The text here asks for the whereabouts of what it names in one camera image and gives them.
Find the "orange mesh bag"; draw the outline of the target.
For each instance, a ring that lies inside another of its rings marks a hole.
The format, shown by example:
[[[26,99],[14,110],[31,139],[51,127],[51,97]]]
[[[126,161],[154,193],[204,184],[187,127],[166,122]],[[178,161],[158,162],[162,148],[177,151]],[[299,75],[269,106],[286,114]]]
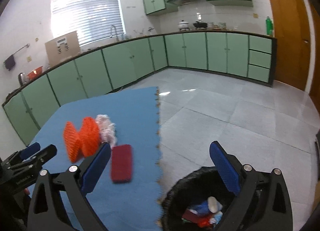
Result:
[[[80,130],[68,121],[63,130],[68,159],[75,163],[81,158],[94,155],[100,146],[100,133],[96,121],[92,117],[82,120]]]

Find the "light blue snack packet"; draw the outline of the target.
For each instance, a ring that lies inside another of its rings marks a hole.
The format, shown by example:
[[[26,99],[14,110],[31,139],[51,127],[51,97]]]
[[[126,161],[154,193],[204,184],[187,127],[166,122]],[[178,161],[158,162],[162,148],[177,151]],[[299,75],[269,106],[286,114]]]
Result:
[[[209,220],[209,223],[215,226],[220,222],[222,217],[223,217],[223,212],[222,211],[218,211],[218,212],[216,212],[215,214],[212,215],[212,217]]]

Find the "blue plastic bag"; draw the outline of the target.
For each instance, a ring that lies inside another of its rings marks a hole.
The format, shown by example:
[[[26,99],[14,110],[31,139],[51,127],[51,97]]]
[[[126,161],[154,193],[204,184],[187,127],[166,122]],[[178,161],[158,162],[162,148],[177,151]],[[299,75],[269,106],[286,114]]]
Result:
[[[208,207],[207,200],[203,201],[201,204],[191,206],[189,210],[197,216],[206,216],[212,213]]]

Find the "pink white wrapper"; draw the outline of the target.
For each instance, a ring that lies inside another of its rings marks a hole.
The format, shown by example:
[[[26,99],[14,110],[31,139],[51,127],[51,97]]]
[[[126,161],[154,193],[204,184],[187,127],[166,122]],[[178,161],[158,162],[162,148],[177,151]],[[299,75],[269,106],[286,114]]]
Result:
[[[108,143],[113,149],[117,144],[115,124],[111,122],[108,115],[97,115],[95,122],[99,128],[101,143]]]

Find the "dark red sponge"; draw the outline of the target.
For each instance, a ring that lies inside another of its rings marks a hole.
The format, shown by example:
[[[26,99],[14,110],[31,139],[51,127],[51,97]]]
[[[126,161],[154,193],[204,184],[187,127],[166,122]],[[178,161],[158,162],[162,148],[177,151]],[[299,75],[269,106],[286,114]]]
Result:
[[[129,144],[115,146],[111,154],[111,180],[127,183],[132,179],[132,147]]]

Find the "red cylindrical can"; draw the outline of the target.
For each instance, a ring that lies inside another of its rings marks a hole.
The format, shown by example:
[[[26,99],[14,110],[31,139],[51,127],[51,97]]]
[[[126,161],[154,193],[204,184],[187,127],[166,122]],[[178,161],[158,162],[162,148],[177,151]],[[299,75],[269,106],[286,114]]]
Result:
[[[199,228],[212,228],[213,227],[213,223],[211,221],[212,218],[213,218],[212,214],[199,217],[197,220],[197,226]]]

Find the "dark red cloth pad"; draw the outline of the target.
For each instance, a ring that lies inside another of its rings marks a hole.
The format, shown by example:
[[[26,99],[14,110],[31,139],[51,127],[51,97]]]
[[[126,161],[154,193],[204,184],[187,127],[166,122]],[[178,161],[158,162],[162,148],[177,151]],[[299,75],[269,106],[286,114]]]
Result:
[[[186,209],[186,211],[182,215],[183,220],[189,221],[195,224],[198,224],[198,222],[200,221],[200,218],[201,217],[197,215],[197,213],[194,210],[189,210],[189,209]]]

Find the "black trash bin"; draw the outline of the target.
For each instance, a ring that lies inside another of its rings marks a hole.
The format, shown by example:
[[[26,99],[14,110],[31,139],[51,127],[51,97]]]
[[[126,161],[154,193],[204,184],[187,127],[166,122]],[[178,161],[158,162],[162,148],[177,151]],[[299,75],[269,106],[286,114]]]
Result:
[[[208,197],[215,197],[226,213],[235,195],[224,185],[215,167],[201,167],[180,179],[162,202],[163,230],[204,230],[195,223],[183,223],[182,215],[190,206],[201,204]]]

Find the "green lower kitchen cabinets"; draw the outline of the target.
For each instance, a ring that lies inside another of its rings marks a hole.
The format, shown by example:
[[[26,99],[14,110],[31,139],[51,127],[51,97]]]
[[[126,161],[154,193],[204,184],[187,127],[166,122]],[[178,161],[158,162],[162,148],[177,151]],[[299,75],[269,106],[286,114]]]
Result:
[[[277,40],[260,34],[191,31],[109,44],[67,59],[8,95],[3,110],[28,145],[64,104],[117,91],[165,68],[272,86]]]

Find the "electric kettle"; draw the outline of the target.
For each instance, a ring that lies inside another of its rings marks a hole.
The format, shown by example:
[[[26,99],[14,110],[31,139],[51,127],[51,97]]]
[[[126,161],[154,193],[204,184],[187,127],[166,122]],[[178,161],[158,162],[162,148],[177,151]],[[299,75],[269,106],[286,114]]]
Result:
[[[27,83],[25,73],[21,72],[18,74],[18,82],[19,82],[20,86],[23,86],[24,84]]]

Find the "orange basin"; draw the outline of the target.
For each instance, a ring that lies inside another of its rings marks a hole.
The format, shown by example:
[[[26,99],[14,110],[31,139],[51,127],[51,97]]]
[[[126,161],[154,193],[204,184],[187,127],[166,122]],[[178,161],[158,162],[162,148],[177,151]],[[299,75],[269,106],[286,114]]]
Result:
[[[27,76],[29,80],[33,80],[35,78],[37,78],[38,76],[40,76],[42,74],[43,71],[43,66],[40,66],[34,70],[32,70]]]

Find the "dark hanging towel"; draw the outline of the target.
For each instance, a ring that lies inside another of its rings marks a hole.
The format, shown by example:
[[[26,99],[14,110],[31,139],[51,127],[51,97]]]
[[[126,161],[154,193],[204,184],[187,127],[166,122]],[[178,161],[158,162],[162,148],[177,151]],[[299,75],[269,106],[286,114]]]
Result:
[[[4,67],[8,70],[11,71],[15,65],[16,65],[16,61],[15,61],[15,57],[14,55],[10,55],[7,59],[5,59],[4,63]]]

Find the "brown cardboard box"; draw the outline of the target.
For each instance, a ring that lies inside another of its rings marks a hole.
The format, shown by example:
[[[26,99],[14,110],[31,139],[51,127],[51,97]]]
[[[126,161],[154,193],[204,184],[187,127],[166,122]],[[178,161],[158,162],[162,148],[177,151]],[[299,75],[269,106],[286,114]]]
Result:
[[[76,31],[46,42],[45,48],[50,67],[54,67],[81,53]]]

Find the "sink faucet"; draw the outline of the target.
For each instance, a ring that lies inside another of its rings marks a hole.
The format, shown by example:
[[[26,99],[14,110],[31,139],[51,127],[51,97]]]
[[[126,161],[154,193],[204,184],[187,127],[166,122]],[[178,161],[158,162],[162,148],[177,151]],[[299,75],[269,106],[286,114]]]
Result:
[[[110,37],[115,38],[116,42],[119,42],[117,28],[114,25],[111,25],[111,27],[110,27]]]

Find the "window with white blinds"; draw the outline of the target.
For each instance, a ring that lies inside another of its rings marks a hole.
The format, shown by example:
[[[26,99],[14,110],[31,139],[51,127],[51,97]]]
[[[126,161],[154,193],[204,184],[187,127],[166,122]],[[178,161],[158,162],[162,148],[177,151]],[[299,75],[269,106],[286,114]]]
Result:
[[[120,0],[50,0],[50,11],[53,37],[76,31],[80,46],[111,38],[111,25],[126,33]]]

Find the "green bottle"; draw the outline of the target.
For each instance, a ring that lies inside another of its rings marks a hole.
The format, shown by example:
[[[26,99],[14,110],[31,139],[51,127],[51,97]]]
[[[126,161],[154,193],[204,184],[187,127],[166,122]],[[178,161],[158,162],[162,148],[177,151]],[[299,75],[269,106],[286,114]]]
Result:
[[[266,34],[268,36],[272,37],[273,36],[273,22],[269,16],[266,18],[265,21],[266,21]]]

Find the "black wok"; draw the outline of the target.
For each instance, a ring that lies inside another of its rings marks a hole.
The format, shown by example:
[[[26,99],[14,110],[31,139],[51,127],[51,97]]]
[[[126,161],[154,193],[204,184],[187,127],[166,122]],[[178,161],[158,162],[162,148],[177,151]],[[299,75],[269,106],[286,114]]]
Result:
[[[208,24],[206,22],[202,21],[196,21],[193,23],[193,26],[195,27],[196,30],[206,30],[208,27]]]

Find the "white cooking pot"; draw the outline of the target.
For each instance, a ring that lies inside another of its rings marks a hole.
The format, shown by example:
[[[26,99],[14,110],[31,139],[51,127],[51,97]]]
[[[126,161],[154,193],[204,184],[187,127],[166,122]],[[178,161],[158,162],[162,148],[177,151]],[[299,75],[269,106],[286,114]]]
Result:
[[[179,29],[179,31],[189,31],[190,30],[189,22],[184,21],[184,20],[180,21],[178,23],[178,29]]]

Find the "wall towel rail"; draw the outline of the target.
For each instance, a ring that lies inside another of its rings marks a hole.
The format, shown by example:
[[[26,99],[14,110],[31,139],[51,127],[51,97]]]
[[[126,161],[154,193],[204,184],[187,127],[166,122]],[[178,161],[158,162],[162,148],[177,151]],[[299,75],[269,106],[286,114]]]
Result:
[[[24,45],[23,47],[21,47],[20,49],[18,49],[16,52],[14,52],[12,55],[16,55],[18,52],[20,52],[21,50],[25,49],[25,48],[29,48],[30,47],[30,44],[26,44]]]

